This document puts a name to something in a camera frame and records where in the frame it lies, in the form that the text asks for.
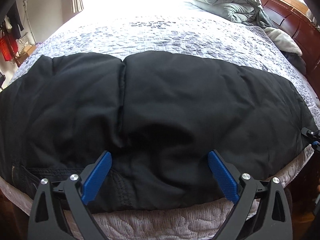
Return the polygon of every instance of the wall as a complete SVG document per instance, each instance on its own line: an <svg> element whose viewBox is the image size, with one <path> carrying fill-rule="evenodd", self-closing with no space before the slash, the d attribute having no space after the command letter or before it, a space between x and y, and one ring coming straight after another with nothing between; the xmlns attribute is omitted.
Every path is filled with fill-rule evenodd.
<svg viewBox="0 0 320 240"><path fill-rule="evenodd" d="M19 8L23 10L22 1L18 0ZM45 41L63 24L62 2L63 0L28 0L28 16L36 42ZM23 19L24 11L19 13Z"/></svg>
<svg viewBox="0 0 320 240"><path fill-rule="evenodd" d="M24 35L30 33L27 21L24 20L23 0L17 0L18 11L25 30ZM49 38L63 23L73 17L70 0L28 0L28 16L36 42L43 42ZM15 64L5 62L0 53L0 68L6 75L3 88L7 86L17 69Z"/></svg>

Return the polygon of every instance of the black jacket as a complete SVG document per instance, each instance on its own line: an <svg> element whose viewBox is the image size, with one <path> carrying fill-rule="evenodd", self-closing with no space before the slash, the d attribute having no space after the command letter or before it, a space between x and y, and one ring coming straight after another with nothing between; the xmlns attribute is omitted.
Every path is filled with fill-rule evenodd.
<svg viewBox="0 0 320 240"><path fill-rule="evenodd" d="M188 207L223 197L207 164L266 179L317 130L287 79L222 60L149 51L41 56L0 93L0 175L33 197L111 152L92 212Z"/></svg>

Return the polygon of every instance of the wooden bed frame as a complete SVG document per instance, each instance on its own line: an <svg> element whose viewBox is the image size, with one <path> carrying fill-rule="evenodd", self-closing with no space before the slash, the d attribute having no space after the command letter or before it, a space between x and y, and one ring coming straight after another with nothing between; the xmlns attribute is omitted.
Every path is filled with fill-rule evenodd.
<svg viewBox="0 0 320 240"><path fill-rule="evenodd" d="M264 11L302 50L307 64L306 78L320 96L320 31L301 12L281 0L261 0Z"/></svg>
<svg viewBox="0 0 320 240"><path fill-rule="evenodd" d="M320 96L320 32L313 23L301 12L281 0L261 0L265 12L271 20L283 31L288 33L303 52L302 58L307 64L307 75L310 85ZM295 180L288 188L292 194L293 214L292 224L294 240L299 240L313 220L311 211L313 200L317 196L316 187L319 181L320 155L313 155ZM15 207L0 191L0 220L6 218L7 228L15 232L8 239L24 240L28 216Z"/></svg>

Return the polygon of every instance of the jacket zipper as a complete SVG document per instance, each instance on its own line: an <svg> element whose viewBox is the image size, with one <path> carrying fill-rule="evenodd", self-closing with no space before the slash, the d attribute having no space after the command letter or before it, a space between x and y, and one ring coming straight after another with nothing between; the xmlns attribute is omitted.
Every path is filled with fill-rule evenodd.
<svg viewBox="0 0 320 240"><path fill-rule="evenodd" d="M11 179L12 179L13 185L16 186L15 183L14 183L14 180L13 180L13 173L14 173L14 166L12 165L12 168L11 168Z"/></svg>

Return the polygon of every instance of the bed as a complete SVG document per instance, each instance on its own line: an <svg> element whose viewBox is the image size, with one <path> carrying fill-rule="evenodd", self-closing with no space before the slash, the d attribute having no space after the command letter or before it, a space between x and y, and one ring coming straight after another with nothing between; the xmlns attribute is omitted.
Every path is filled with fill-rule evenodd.
<svg viewBox="0 0 320 240"><path fill-rule="evenodd" d="M308 80L286 60L261 28L231 23L186 0L146 1L150 0L87 0L85 10L37 48L15 73L11 83L25 74L41 55L60 57L98 52L124 59L148 50L190 54L287 78L303 97L320 127L320 103L316 95L319 90L312 89ZM312 155L313 150L308 146L275 174L283 187L295 179ZM29 196L2 178L0 189L11 202L30 214L32 200ZM223 198L182 209L99 213L94 218L111 239L210 239L232 206ZM255 214L257 207L255 201L249 217ZM70 212L65 211L65 214L74 236L81 239Z"/></svg>

